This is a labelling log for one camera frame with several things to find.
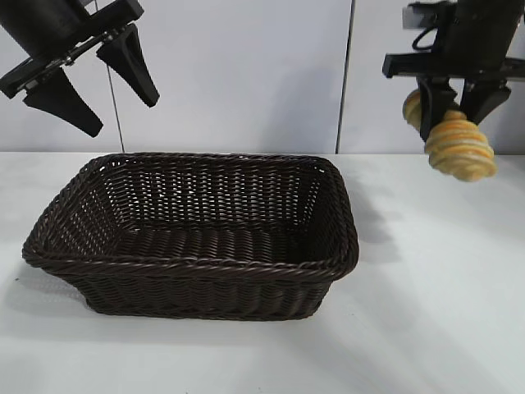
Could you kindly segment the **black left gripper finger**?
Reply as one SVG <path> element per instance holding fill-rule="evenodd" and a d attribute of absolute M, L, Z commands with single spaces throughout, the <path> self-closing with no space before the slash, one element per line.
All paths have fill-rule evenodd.
<path fill-rule="evenodd" d="M 96 52 L 97 57 L 113 69 L 141 101 L 154 107 L 160 94 L 144 60 L 135 24 L 128 24 L 112 40 L 105 42 Z"/>
<path fill-rule="evenodd" d="M 23 102 L 30 108 L 61 118 L 93 138 L 103 128 L 101 120 L 78 95 L 61 68 L 28 88 Z"/>

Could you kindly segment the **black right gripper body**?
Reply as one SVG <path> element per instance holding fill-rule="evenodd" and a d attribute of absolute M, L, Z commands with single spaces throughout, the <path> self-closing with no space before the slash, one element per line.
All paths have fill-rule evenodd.
<path fill-rule="evenodd" d="M 422 33 L 411 53 L 386 54 L 382 73 L 523 81 L 524 60 L 507 56 L 523 19 L 523 1 L 412 2 L 403 9 L 403 28 Z"/>

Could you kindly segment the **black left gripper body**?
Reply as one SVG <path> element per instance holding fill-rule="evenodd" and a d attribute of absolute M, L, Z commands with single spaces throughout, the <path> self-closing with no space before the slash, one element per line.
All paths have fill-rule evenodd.
<path fill-rule="evenodd" d="M 94 45 L 115 38 L 144 9 L 137 1 L 113 1 L 91 14 L 86 1 L 2 1 L 1 27 L 29 58 L 1 78 L 10 99 L 48 68 L 73 62 Z"/>

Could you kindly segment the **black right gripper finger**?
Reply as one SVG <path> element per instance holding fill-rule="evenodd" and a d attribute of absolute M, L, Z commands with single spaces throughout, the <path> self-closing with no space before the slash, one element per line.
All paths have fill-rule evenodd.
<path fill-rule="evenodd" d="M 427 141 L 431 129 L 443 120 L 457 93 L 448 77 L 419 76 L 417 78 L 422 109 L 419 135 Z"/>
<path fill-rule="evenodd" d="M 465 80 L 460 109 L 470 122 L 480 124 L 510 94 L 507 80 Z"/>

